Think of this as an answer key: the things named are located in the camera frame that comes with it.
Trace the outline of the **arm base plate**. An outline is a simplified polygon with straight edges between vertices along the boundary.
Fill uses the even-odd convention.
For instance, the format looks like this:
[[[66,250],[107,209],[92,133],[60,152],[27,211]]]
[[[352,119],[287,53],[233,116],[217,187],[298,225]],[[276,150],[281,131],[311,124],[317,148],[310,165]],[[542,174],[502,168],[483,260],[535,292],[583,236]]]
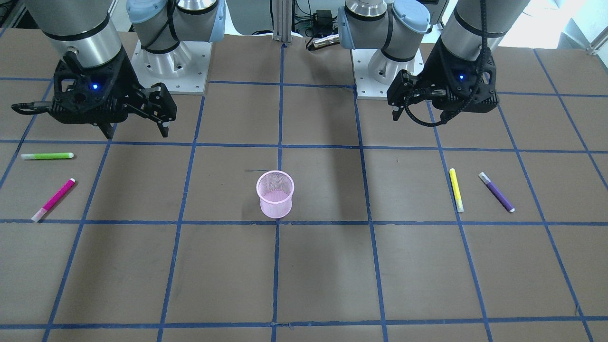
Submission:
[[[131,64],[144,87],[163,83],[172,95],[204,95],[212,43],[181,42],[171,52],[152,54],[135,46]]]
[[[424,61],[421,50],[406,62],[393,61],[378,49],[354,49],[351,51],[352,70],[360,99],[384,100],[387,91],[399,71],[418,75],[423,71]]]

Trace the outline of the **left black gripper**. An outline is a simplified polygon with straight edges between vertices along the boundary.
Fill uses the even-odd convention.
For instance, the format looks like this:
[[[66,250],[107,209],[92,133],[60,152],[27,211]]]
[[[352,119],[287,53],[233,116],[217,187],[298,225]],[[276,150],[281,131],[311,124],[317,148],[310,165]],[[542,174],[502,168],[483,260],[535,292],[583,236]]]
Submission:
[[[492,111],[499,104],[495,73],[487,45],[479,43],[477,57],[467,60],[450,52],[440,38],[418,76],[401,70],[389,85],[387,103],[392,107],[392,119],[398,121],[410,104],[423,100],[431,100],[436,109],[443,110],[439,125],[446,125],[459,111]]]

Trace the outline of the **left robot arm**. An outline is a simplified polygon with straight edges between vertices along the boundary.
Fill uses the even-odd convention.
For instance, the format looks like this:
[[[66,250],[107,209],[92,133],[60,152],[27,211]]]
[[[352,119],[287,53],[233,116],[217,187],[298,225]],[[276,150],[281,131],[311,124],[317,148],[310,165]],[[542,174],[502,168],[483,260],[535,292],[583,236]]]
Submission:
[[[488,113],[499,104],[493,51],[527,0],[459,0],[421,72],[415,60],[431,14],[417,0],[347,0],[336,25],[343,48],[373,49],[371,70],[387,84],[394,121],[406,113],[415,123],[447,124],[462,112]]]

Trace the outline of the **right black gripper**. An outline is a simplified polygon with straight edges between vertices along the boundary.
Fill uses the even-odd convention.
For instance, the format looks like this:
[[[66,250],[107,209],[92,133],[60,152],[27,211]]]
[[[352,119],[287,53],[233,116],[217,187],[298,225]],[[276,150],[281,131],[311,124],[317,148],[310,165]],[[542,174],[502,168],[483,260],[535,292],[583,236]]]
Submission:
[[[105,64],[86,68],[75,47],[68,47],[54,71],[54,95],[43,102],[17,103],[21,115],[48,113],[59,123],[97,126],[112,140],[116,123],[136,114],[156,123],[163,138],[169,136],[178,107],[163,83],[143,88],[124,47]]]

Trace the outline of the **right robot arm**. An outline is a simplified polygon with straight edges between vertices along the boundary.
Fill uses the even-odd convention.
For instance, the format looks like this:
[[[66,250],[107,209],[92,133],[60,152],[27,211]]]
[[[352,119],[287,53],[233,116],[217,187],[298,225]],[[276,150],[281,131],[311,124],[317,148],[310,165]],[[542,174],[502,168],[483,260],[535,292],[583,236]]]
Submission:
[[[12,110],[97,126],[107,139],[113,124],[131,114],[153,121],[167,138],[177,117],[167,82],[183,87],[187,77],[203,76],[202,56],[188,43],[219,42],[226,28],[223,0],[129,0],[126,11],[140,43],[136,65],[154,80],[143,85],[103,0],[27,0],[25,6],[60,59],[52,99],[13,104]]]

